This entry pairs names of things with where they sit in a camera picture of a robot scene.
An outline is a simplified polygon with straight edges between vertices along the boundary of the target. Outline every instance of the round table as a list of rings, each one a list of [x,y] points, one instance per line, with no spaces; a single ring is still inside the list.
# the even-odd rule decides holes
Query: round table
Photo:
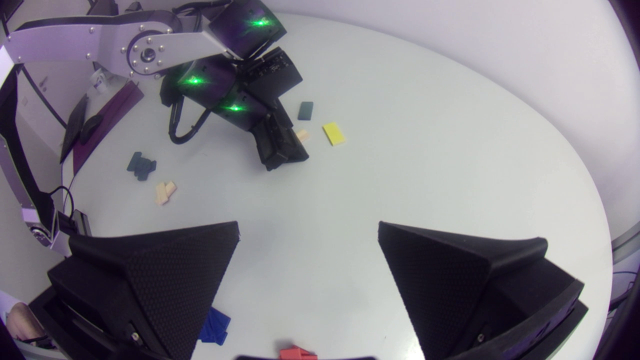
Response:
[[[276,358],[291,343],[321,359],[422,359],[378,245],[380,220],[545,237],[547,258],[584,282],[589,308],[554,359],[591,358],[611,291],[609,230],[563,136],[505,89],[433,51],[338,22],[278,18],[289,33],[277,45],[304,78],[281,100],[294,130],[311,135],[307,161],[267,172],[253,136],[217,116],[187,144],[172,144],[170,111],[151,81],[72,185],[94,236],[238,221],[241,241],[213,304],[231,317],[228,336],[223,346],[198,342],[193,359]],[[301,101],[315,102],[311,121],[295,120]],[[201,110],[185,103],[178,134]],[[329,144],[329,122],[346,143]],[[157,160],[146,182],[125,170],[134,151]],[[159,207],[161,181],[178,190]]]

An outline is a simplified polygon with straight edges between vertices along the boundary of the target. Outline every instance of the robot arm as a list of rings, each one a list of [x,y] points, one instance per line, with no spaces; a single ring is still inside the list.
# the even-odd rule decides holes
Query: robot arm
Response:
[[[202,15],[201,10],[212,7],[221,11]],[[177,15],[185,9],[194,9],[195,15]],[[57,211],[29,169],[15,126],[17,71],[22,64],[96,61],[136,80],[164,76],[160,95],[163,104],[173,106],[172,141],[185,142],[210,112],[217,113],[254,135],[261,162],[272,170],[308,158],[278,101],[302,78],[279,48],[259,58],[284,34],[284,27],[259,0],[189,3],[174,12],[36,20],[10,33],[0,47],[0,167],[31,233],[42,245],[69,255],[68,237],[88,233],[88,222],[79,211],[71,217]],[[189,136],[179,137],[175,128],[184,96],[201,104],[205,113]]]
[[[4,46],[16,64],[96,61],[128,78],[163,74],[170,67],[221,53],[241,60],[206,25],[183,32],[180,18],[165,10],[63,17],[27,22]]]

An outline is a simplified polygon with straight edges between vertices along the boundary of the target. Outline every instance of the green led light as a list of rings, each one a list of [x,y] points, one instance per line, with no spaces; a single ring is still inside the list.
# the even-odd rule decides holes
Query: green led light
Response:
[[[225,109],[229,110],[229,111],[243,111],[244,108],[242,106],[238,106],[238,105],[231,105],[231,106],[227,106]]]
[[[261,28],[263,26],[271,25],[271,21],[269,19],[267,19],[266,17],[263,17],[260,20],[251,21],[251,25]]]
[[[191,76],[189,79],[185,80],[185,83],[190,84],[190,85],[198,85],[198,84],[202,84],[204,83],[204,80],[196,77],[196,76]]]

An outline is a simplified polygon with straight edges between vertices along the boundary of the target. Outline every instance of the blue block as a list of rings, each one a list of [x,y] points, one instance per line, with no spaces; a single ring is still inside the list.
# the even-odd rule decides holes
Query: blue block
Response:
[[[218,323],[226,331],[227,327],[229,327],[229,323],[231,322],[231,318],[228,317],[227,315],[224,315],[223,313],[219,312],[218,310],[216,310],[213,307],[209,310],[209,314],[211,314],[211,313],[213,313],[213,316],[215,317],[215,319],[218,321]]]
[[[209,309],[198,339],[203,343],[217,343],[222,345],[227,338],[227,327],[231,318],[213,307]]]

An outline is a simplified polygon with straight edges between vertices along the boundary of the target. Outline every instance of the yellow block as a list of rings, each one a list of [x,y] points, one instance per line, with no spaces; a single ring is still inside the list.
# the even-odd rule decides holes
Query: yellow block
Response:
[[[342,135],[342,133],[340,132],[340,129],[338,128],[338,124],[334,122],[330,122],[329,124],[324,125],[322,129],[324,130],[326,137],[329,138],[329,142],[331,142],[331,145],[333,146],[336,146],[339,143],[343,143],[347,141],[344,138],[344,135]]]

